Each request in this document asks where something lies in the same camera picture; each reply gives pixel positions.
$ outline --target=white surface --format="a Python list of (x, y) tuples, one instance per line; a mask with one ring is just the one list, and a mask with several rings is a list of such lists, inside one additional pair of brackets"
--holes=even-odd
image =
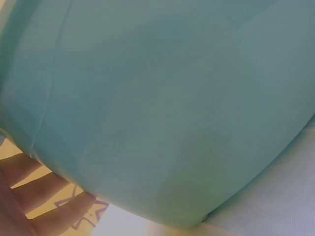
[(315, 118), (256, 179), (191, 232), (110, 206), (93, 236), (314, 236)]

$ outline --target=mint green bowl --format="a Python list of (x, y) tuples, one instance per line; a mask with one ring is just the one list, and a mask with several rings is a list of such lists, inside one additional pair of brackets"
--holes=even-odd
[(315, 114), (314, 0), (7, 0), (0, 130), (104, 200), (189, 228)]

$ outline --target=finger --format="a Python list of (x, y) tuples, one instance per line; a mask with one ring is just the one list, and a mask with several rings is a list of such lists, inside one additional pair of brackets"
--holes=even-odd
[(41, 178), (14, 188), (12, 191), (22, 211), (27, 214), (31, 210), (43, 205), (68, 184), (68, 181), (51, 172)]
[(59, 236), (77, 222), (95, 202), (95, 197), (83, 192), (66, 204), (31, 220), (38, 236)]
[(38, 169), (40, 163), (23, 153), (0, 160), (0, 171), (11, 187)]

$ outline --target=purple drawing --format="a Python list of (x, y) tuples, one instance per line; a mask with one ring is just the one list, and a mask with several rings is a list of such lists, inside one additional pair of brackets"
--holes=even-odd
[[(76, 191), (76, 189), (77, 189), (77, 187), (75, 186), (75, 187), (73, 188), (71, 197), (66, 198), (66, 199), (62, 199), (62, 200), (60, 200), (60, 201), (55, 202), (56, 207), (60, 207), (60, 206), (63, 205), (64, 203), (66, 203), (66, 202), (70, 201), (72, 198), (74, 198), (74, 197), (75, 197), (75, 191)], [(72, 225), (72, 228), (73, 228), (73, 229), (78, 230), (83, 221), (86, 221), (86, 222), (90, 223), (93, 227), (96, 226), (97, 222), (99, 222), (99, 220), (100, 220), (100, 218), (101, 218), (101, 216), (102, 216), (102, 213), (104, 213), (104, 212), (106, 211), (106, 209), (107, 209), (107, 207), (108, 207), (109, 204), (106, 203), (106, 202), (100, 201), (100, 200), (96, 200), (95, 203), (94, 203), (94, 205), (95, 205), (95, 204), (101, 206), (100, 209), (97, 209), (97, 210), (95, 210), (95, 212), (94, 212), (95, 217), (96, 217), (96, 223), (92, 222), (91, 220), (89, 220), (89, 219), (86, 218), (86, 217), (81, 217), (78, 222), (76, 222), (74, 225)]]

